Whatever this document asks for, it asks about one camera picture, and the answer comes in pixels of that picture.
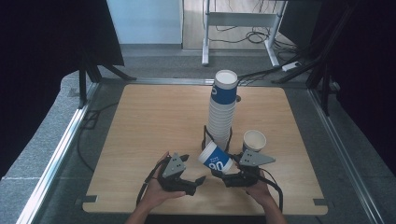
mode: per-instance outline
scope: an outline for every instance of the table surface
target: table surface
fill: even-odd
[[[211,86],[128,85],[125,87],[110,126],[104,148],[84,203],[86,212],[131,213],[137,194],[165,151],[189,154],[181,176],[193,181],[206,175],[194,196],[168,200],[153,214],[179,215],[263,215],[262,208],[240,188],[226,188],[198,162],[204,125],[207,124]],[[269,171],[284,195],[286,215],[325,215],[318,180],[306,153],[303,139],[280,88],[238,87],[241,102],[233,118],[230,153],[239,153],[243,134],[258,130],[267,144],[262,153],[276,158],[261,168]],[[233,165],[229,173],[237,173]],[[278,202],[276,190],[271,194]]]

